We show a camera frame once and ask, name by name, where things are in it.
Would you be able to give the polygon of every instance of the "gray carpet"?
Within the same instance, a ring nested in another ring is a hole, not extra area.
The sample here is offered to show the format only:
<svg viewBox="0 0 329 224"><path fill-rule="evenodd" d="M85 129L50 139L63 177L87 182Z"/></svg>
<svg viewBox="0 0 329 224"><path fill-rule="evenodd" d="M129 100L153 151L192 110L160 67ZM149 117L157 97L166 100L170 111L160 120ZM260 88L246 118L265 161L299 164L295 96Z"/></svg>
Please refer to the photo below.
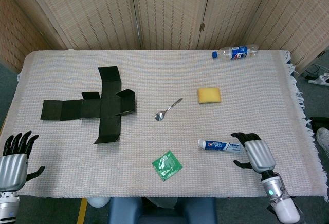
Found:
<svg viewBox="0 0 329 224"><path fill-rule="evenodd" d="M329 53L317 61L329 68ZM305 114L329 117L329 87L308 84L302 77L297 78L297 86L304 93ZM16 89L16 75L0 65L0 124L2 124ZM316 143L319 157L325 170L329 172L329 158ZM306 216L307 224L329 223L329 204L323 197L296 197L294 202ZM268 199L218 198L217 215L219 223L279 223L276 217L266 210ZM75 223L78 217L80 199L53 199L22 196L17 223ZM109 205L96 209L87 206L85 224L106 223Z"/></svg>

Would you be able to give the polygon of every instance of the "robotic hand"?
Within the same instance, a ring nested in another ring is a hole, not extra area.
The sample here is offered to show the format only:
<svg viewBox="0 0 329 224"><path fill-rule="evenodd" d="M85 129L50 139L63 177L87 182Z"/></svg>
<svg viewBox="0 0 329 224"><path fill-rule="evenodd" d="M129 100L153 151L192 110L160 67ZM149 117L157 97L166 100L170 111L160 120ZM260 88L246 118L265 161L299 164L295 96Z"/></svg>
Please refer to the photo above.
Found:
<svg viewBox="0 0 329 224"><path fill-rule="evenodd" d="M31 131L22 136L19 133L10 136L6 143L3 156L0 159L0 224L15 223L19 208L20 197L17 191L21 189L26 181L39 176L44 166L36 172L27 174L27 162L33 143L39 137L35 135L28 142Z"/></svg>
<svg viewBox="0 0 329 224"><path fill-rule="evenodd" d="M270 199L270 205L281 223L298 223L300 221L299 212L290 198L280 174L273 172L276 162L267 143L255 133L233 133L231 136L238 138L250 160L247 163L235 160L234 164L243 169L253 169L262 175L262 185Z"/></svg>

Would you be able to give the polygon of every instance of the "table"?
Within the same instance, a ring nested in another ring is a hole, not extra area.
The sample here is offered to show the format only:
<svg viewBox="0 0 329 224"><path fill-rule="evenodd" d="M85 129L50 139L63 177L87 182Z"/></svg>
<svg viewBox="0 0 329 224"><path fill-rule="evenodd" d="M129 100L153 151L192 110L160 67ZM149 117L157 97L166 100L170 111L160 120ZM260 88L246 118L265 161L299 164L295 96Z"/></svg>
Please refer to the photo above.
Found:
<svg viewBox="0 0 329 224"><path fill-rule="evenodd" d="M205 151L197 140L237 142L232 132L266 140L292 196L326 196L326 175L305 127L290 53L214 60L210 50L37 51L25 59L0 141L32 130L29 172L44 173L20 190L40 197L265 196L260 175L233 164L246 154ZM101 92L98 67L118 66L122 90L136 93L136 113L121 119L120 141L93 145L99 120L40 120L43 100ZM197 89L219 87L220 104L198 104ZM159 122L157 111L181 103ZM152 162L171 150L183 169L161 181Z"/></svg>

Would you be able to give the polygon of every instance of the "yellow floor line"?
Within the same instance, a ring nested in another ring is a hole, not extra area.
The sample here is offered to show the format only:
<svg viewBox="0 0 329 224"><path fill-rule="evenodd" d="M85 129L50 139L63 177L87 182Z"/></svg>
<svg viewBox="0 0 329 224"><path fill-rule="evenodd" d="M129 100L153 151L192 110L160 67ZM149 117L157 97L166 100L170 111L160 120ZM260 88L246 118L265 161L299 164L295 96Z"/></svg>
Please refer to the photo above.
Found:
<svg viewBox="0 0 329 224"><path fill-rule="evenodd" d="M77 224L83 224L84 223L84 216L86 214L87 209L87 199L82 198L81 204L80 204L80 210L79 210L79 216L77 220Z"/></svg>

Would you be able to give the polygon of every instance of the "plastic bottle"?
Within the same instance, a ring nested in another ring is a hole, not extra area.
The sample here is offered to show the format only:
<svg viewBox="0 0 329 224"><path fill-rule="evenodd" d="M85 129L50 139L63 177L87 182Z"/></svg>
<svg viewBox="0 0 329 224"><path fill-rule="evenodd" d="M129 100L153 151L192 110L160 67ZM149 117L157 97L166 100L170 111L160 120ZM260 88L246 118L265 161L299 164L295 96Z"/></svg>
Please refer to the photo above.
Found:
<svg viewBox="0 0 329 224"><path fill-rule="evenodd" d="M225 58L225 59L238 59L244 58L247 56L254 57L256 56L258 51L258 45L250 44L246 46L239 46L239 47L227 47L221 48L218 51L214 51L212 53L213 58Z"/></svg>

